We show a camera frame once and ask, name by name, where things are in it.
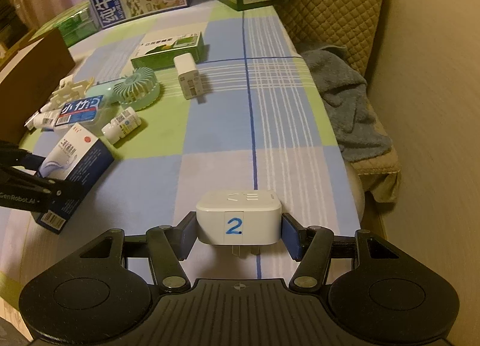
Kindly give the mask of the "blue white medicine box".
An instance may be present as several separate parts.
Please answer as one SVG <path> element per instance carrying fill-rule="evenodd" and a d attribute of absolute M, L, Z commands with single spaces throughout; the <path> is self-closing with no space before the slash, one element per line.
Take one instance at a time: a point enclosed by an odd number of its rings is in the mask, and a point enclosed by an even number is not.
<path fill-rule="evenodd" d="M 97 183 L 114 157 L 103 141 L 80 125 L 75 125 L 55 144 L 36 176 L 57 179 L 72 184 L 72 191 L 64 189 L 45 212 L 33 212 L 35 222 L 59 234 Z"/>

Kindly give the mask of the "white plug adapter numbered 2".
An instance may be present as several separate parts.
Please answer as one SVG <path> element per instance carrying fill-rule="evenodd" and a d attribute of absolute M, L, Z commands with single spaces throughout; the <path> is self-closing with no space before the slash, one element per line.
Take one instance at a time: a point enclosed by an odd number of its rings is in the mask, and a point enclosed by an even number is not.
<path fill-rule="evenodd" d="M 216 190 L 196 205 L 198 237 L 215 246 L 268 246 L 281 238 L 282 205 L 270 190 Z"/>

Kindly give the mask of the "white ointment tube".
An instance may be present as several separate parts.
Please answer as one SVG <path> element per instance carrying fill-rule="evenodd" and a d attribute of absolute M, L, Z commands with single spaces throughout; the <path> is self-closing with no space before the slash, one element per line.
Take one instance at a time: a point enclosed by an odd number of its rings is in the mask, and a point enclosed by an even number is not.
<path fill-rule="evenodd" d="M 59 117 L 60 110 L 50 110 L 46 112 L 36 112 L 24 124 L 24 126 L 32 131 L 33 129 L 52 130 L 56 120 Z"/>

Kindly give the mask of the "cream plastic clip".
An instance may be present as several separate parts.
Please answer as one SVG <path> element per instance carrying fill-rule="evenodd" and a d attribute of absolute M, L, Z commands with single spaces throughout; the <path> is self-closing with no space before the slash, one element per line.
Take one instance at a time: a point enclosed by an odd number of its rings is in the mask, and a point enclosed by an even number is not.
<path fill-rule="evenodd" d="M 58 88 L 49 96 L 49 100 L 39 109 L 40 113 L 61 109 L 67 102 L 76 101 L 86 96 L 86 91 L 95 84 L 94 78 L 73 81 L 69 75 L 60 80 Z"/>

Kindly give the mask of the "small white pill bottle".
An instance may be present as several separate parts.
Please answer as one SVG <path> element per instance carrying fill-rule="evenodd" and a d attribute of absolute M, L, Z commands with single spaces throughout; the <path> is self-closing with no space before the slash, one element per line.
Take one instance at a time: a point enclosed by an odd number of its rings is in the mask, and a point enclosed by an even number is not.
<path fill-rule="evenodd" d="M 137 112 L 132 107 L 128 107 L 109 121 L 102 128 L 102 133 L 110 144 L 116 144 L 140 127 L 141 124 L 142 119 L 137 115 Z"/>

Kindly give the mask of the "mint handheld fan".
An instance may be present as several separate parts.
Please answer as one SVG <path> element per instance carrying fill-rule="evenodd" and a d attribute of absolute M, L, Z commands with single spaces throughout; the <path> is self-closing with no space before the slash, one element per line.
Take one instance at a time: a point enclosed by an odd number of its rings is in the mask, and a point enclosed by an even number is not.
<path fill-rule="evenodd" d="M 108 105 L 119 104 L 122 109 L 132 107 L 140 111 L 154 104 L 160 97 L 160 91 L 161 85 L 155 72 L 149 67 L 140 67 L 129 76 L 95 84 L 85 95 L 103 96 Z"/>

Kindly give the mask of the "white charger plug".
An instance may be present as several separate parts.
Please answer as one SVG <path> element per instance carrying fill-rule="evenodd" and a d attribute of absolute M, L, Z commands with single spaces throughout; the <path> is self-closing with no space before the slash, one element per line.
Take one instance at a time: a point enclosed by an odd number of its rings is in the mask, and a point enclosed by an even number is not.
<path fill-rule="evenodd" d="M 178 55 L 173 59 L 183 96 L 190 100 L 204 94 L 203 83 L 191 53 Z"/>

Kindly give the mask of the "green white medicine box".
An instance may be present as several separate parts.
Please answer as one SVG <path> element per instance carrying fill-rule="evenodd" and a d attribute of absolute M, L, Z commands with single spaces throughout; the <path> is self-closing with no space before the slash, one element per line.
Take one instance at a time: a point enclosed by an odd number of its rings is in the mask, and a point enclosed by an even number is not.
<path fill-rule="evenodd" d="M 173 67 L 174 58 L 186 53 L 190 53 L 196 63 L 203 60 L 202 32 L 149 39 L 139 44 L 130 62 L 134 69 L 148 67 L 159 71 Z"/>

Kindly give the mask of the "brown cardboard box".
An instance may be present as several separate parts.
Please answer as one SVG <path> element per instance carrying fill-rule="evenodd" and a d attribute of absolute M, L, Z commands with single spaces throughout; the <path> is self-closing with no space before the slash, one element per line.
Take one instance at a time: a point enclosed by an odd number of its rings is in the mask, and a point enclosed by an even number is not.
<path fill-rule="evenodd" d="M 37 112 L 76 63 L 58 29 L 52 29 L 1 65 L 1 139 L 17 144 Z"/>

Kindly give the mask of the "checked tablecloth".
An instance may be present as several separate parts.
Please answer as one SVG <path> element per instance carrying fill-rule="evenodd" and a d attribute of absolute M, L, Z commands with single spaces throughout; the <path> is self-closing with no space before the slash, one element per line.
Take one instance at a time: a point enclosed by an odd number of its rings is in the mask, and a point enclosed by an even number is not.
<path fill-rule="evenodd" d="M 143 234 L 174 225 L 211 190 L 270 189 L 305 226 L 341 236 L 359 228 L 347 173 L 323 101 L 276 11 L 215 0 L 98 32 L 73 45 L 76 80 L 115 80 L 152 37 L 200 32 L 207 94 L 183 97 L 176 71 L 159 71 L 160 99 L 112 149 L 115 160 L 60 234 L 31 214 L 1 210 L 1 297 L 17 305 L 33 277 L 110 228 Z"/>

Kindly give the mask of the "blue grey towel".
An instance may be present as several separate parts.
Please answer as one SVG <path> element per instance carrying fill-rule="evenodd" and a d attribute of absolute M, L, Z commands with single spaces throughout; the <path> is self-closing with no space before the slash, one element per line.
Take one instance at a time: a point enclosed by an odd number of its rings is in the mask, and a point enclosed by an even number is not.
<path fill-rule="evenodd" d="M 367 82 L 343 59 L 346 49 L 326 43 L 296 46 L 323 100 L 343 159 L 357 162 L 391 151 L 392 141 L 376 128 L 368 107 Z"/>

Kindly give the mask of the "green tissue pack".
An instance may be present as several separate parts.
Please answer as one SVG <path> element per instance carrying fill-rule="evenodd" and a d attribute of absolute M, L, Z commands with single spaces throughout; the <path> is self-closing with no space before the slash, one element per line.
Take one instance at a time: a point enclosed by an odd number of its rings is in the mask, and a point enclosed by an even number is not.
<path fill-rule="evenodd" d="M 97 33 L 100 30 L 100 26 L 90 2 L 84 1 L 64 10 L 63 13 L 58 14 L 45 23 L 35 32 L 32 38 L 38 38 L 52 29 L 58 29 L 64 39 L 64 43 L 69 48 Z"/>

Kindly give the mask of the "quilted beige sofa cover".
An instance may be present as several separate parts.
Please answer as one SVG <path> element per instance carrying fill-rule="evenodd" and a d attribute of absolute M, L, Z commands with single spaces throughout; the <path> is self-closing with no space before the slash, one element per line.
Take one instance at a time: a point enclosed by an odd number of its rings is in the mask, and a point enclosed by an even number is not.
<path fill-rule="evenodd" d="M 311 42 L 344 47 L 344 61 L 364 77 L 382 4 L 383 0 L 281 0 L 277 11 L 295 49 Z M 377 119 L 377 130 L 387 135 L 369 100 L 368 107 Z M 382 156 L 348 163 L 375 201 L 396 202 L 401 165 L 393 142 L 391 151 Z"/>

